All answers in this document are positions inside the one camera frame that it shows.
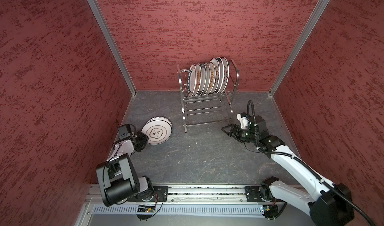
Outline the white plate black emblem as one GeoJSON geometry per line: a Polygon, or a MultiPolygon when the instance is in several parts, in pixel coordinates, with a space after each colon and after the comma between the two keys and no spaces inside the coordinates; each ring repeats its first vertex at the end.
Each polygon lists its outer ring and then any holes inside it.
{"type": "Polygon", "coordinates": [[[171,137],[172,129],[173,125],[169,119],[154,117],[143,126],[141,132],[149,138],[149,145],[159,145],[171,137]]]}

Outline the stainless steel dish rack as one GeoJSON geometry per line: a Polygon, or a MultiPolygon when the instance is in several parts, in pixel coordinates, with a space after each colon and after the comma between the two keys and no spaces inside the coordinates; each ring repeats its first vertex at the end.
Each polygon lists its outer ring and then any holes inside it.
{"type": "Polygon", "coordinates": [[[185,132],[192,126],[229,122],[233,118],[233,101],[239,94],[240,70],[234,60],[228,60],[228,68],[227,86],[223,91],[190,95],[190,68],[177,66],[185,132]]]}

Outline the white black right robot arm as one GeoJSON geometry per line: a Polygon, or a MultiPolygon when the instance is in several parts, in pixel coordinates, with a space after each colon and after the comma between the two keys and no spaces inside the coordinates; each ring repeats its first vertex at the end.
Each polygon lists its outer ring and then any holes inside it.
{"type": "Polygon", "coordinates": [[[264,202],[284,201],[307,214],[317,226],[345,226],[355,218],[352,193],[343,184],[334,184],[297,157],[280,138],[269,133],[265,120],[238,115],[240,125],[230,124],[222,131],[240,143],[249,143],[283,167],[304,187],[300,191],[276,177],[261,182],[259,198],[264,202]]]}

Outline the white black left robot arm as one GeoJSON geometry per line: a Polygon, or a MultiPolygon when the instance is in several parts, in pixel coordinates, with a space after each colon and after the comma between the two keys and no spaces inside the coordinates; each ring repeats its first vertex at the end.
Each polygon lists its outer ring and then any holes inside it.
{"type": "Polygon", "coordinates": [[[96,174],[105,206],[122,204],[132,197],[152,199],[154,187],[147,176],[139,177],[132,153],[145,148],[148,136],[143,133],[127,137],[113,144],[112,155],[97,166],[96,174]]]}

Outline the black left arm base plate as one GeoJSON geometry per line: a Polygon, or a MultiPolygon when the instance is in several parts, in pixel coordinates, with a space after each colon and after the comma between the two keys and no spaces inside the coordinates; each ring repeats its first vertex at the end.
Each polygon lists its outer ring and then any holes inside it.
{"type": "Polygon", "coordinates": [[[130,197],[128,202],[166,202],[168,197],[168,186],[153,186],[136,196],[130,197]]]}

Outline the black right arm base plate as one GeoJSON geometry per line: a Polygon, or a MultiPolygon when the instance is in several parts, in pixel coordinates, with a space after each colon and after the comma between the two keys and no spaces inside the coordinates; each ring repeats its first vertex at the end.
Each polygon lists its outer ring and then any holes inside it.
{"type": "Polygon", "coordinates": [[[246,186],[245,195],[248,203],[270,202],[272,200],[265,186],[246,186]]]}

